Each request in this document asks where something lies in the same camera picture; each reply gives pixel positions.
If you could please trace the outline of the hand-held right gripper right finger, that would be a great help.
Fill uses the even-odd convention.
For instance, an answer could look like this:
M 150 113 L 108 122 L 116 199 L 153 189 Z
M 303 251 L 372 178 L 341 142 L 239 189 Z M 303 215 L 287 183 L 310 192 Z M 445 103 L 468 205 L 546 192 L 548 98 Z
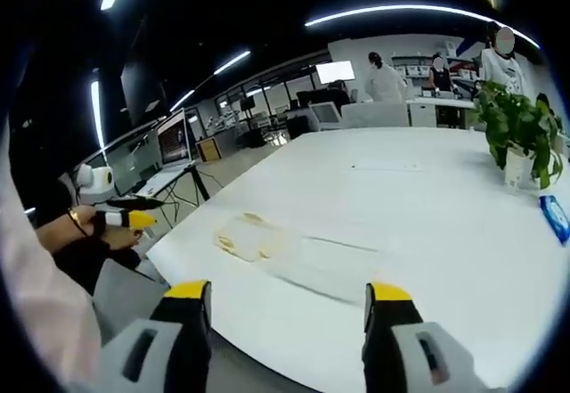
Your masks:
M 484 392 L 473 356 L 439 324 L 426 322 L 400 287 L 369 282 L 362 362 L 368 392 Z

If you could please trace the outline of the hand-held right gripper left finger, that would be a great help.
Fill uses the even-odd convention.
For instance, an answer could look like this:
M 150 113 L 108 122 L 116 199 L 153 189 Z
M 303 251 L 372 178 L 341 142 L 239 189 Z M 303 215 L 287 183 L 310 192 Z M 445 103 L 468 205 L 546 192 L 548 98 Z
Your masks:
M 212 355 L 211 282 L 170 288 L 151 315 L 102 349 L 92 383 L 75 392 L 204 392 Z

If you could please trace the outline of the person's left hand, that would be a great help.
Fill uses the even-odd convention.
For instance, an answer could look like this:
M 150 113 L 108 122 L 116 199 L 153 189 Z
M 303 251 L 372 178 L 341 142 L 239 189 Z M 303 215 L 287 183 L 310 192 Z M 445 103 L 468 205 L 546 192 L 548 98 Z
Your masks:
M 75 214 L 79 227 L 87 236 L 98 237 L 107 243 L 111 250 L 123 250 L 132 248 L 142 236 L 141 231 L 130 230 L 120 226 L 106 226 L 96 232 L 95 219 L 97 210 L 92 206 L 77 206 L 72 213 Z

